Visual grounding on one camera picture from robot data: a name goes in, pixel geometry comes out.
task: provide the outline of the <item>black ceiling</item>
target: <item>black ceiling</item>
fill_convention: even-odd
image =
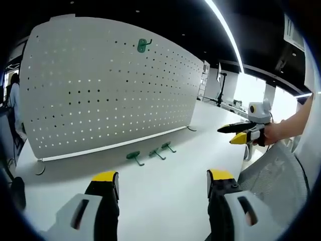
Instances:
[[[243,64],[275,74],[303,90],[304,53],[283,39],[284,14],[271,0],[215,0],[239,48]],[[216,66],[219,60],[237,62],[234,50],[222,25],[204,0],[162,1],[56,1],[37,5],[30,13],[20,36],[50,17],[76,14],[122,21],[155,32],[187,49],[202,60]],[[276,70],[280,61],[285,62]],[[223,69],[238,71],[235,65]],[[271,79],[255,71],[246,73]],[[279,83],[291,93],[296,93]]]

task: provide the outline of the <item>wall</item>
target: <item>wall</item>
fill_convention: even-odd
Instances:
[[[264,99],[268,99],[270,101],[271,106],[273,106],[274,96],[275,96],[275,87],[272,85],[266,84]]]
[[[221,86],[220,83],[216,80],[218,69],[210,68],[210,76],[207,80],[206,89],[205,89],[205,97],[209,98],[217,98]],[[237,73],[224,71],[222,70],[222,73],[227,73],[226,79],[225,79],[225,85],[224,85],[224,91],[223,91],[223,101],[230,101],[232,102],[234,99],[234,93],[236,89],[237,84]],[[223,76],[221,76],[221,85],[223,84]]]

